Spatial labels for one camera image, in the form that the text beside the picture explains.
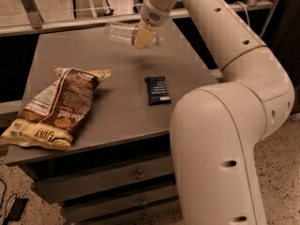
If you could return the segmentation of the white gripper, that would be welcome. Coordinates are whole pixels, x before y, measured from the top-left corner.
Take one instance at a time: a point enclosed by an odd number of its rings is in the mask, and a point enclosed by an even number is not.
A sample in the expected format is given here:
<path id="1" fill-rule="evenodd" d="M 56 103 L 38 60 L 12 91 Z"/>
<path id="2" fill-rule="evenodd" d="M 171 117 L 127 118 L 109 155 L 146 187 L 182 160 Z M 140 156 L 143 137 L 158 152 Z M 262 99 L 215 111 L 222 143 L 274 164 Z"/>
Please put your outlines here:
<path id="1" fill-rule="evenodd" d="M 169 10 L 155 7 L 150 0 L 143 0 L 141 8 L 141 19 L 144 23 L 153 27 L 159 27 L 166 22 L 170 15 Z M 134 39 L 134 47 L 142 50 L 151 41 L 154 32 L 145 26 L 140 26 Z"/>

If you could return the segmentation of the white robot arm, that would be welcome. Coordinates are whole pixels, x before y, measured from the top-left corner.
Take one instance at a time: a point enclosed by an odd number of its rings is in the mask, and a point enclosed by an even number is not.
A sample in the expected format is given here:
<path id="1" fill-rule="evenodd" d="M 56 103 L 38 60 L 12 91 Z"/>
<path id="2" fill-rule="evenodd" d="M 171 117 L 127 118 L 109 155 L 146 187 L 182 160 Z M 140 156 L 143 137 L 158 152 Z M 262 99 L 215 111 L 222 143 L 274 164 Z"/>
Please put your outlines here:
<path id="1" fill-rule="evenodd" d="M 224 0 L 143 0 L 142 21 L 161 26 L 177 1 L 224 79 L 186 93 L 172 112 L 172 164 L 184 225 L 267 225 L 254 147 L 287 120 L 293 84 Z"/>

